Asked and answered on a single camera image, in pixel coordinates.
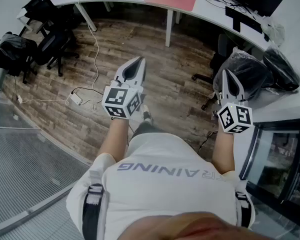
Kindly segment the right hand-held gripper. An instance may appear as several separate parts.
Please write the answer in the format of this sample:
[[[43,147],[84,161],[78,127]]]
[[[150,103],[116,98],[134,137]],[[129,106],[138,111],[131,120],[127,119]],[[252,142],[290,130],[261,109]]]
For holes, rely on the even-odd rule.
[[[225,133],[240,134],[253,125],[252,109],[240,104],[245,91],[239,79],[228,69],[222,71],[221,109],[217,112]]]

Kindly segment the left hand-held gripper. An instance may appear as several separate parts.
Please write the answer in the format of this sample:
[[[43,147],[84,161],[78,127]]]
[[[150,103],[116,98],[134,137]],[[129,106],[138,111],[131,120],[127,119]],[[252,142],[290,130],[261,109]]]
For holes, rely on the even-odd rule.
[[[146,59],[135,57],[120,66],[110,86],[104,89],[102,107],[108,116],[129,120],[141,104]]]

